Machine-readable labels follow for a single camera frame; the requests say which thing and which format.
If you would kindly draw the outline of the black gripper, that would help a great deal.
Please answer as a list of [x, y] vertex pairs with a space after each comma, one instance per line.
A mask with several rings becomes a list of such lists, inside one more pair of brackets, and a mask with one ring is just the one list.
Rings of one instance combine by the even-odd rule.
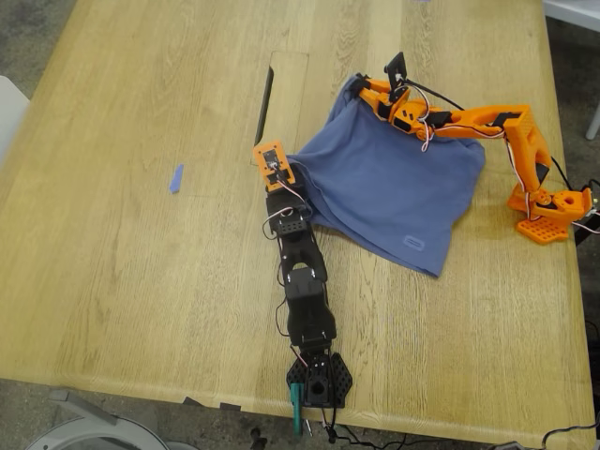
[[305, 184], [279, 185], [274, 190], [265, 190], [267, 218], [264, 223], [276, 224], [281, 218], [298, 216], [303, 220], [312, 217], [312, 207], [308, 201]]

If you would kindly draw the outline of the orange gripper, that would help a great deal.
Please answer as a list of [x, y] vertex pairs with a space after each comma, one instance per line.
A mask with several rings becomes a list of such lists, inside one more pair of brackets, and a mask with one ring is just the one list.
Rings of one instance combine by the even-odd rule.
[[375, 80], [361, 73], [355, 74], [349, 90], [359, 94], [374, 113], [394, 128], [412, 134], [421, 141], [432, 138], [433, 127], [427, 122], [428, 117], [440, 113], [442, 109], [432, 107], [426, 97], [418, 95], [416, 99], [410, 99], [412, 91], [401, 90], [399, 97], [391, 101], [389, 82]]

